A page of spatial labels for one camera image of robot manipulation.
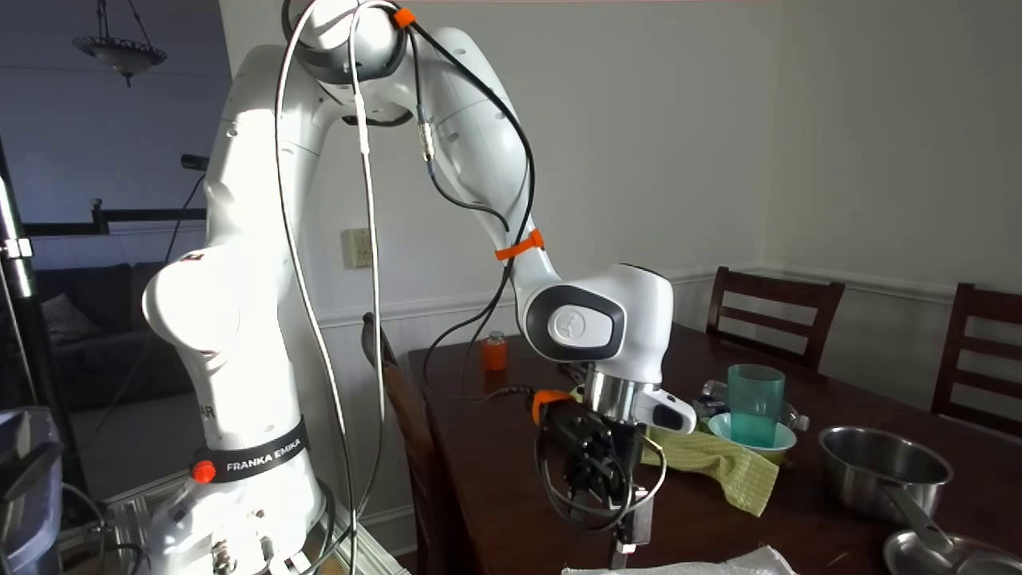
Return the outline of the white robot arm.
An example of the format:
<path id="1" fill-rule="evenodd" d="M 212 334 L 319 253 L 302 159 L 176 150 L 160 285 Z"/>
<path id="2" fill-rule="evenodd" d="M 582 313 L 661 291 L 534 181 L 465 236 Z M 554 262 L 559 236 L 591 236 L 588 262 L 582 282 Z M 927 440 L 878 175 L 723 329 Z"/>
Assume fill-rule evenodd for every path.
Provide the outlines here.
<path id="1" fill-rule="evenodd" d="M 144 316 L 185 364 L 202 451 L 146 528 L 146 575 L 303 575 L 328 531 L 303 387 L 337 378 L 310 196 L 328 131 L 411 121 L 436 191 L 476 213 L 525 340 L 582 379 L 538 389 L 531 418 L 572 463 L 559 503 L 622 533 L 652 427 L 694 410 L 661 387 L 675 287 L 641 264 L 562 279 L 534 224 L 538 159 L 480 43 L 428 33 L 401 0 L 303 0 L 284 39 L 254 48 L 227 92 L 209 162 L 205 241 L 158 272 Z"/>

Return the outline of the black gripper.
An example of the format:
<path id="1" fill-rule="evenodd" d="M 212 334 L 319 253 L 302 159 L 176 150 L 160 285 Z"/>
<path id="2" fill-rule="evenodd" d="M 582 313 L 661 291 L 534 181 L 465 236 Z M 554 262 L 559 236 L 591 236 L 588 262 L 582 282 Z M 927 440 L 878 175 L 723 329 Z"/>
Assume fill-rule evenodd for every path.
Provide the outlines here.
<path id="1" fill-rule="evenodd" d="M 569 502 L 629 502 L 641 430 L 588 412 L 580 403 L 544 410 L 544 473 Z"/>

